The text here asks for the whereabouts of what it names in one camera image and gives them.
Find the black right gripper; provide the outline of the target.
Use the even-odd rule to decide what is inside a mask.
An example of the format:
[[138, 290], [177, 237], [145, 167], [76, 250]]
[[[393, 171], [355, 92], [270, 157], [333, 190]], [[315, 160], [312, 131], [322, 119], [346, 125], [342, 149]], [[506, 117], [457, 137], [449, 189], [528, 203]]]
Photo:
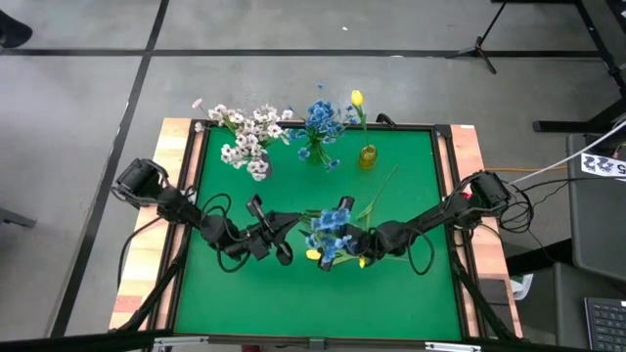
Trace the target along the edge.
[[365, 269], [384, 257], [376, 231], [350, 223], [353, 204], [353, 197], [342, 197], [337, 207], [322, 210], [317, 219], [317, 264], [323, 271], [350, 260]]

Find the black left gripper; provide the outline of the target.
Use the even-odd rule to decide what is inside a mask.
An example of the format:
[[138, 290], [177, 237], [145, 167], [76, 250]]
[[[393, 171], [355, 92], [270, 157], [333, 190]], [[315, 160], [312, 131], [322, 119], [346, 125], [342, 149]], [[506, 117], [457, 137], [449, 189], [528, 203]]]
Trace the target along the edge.
[[299, 212], [264, 213], [259, 195], [252, 196], [246, 208], [257, 218], [258, 223], [240, 231], [242, 235], [234, 244], [229, 245], [229, 257], [239, 260], [242, 255], [251, 254], [256, 260], [265, 258], [272, 247], [276, 248], [276, 257], [283, 266], [293, 261], [293, 251], [286, 242], [288, 232], [298, 224], [302, 214]]

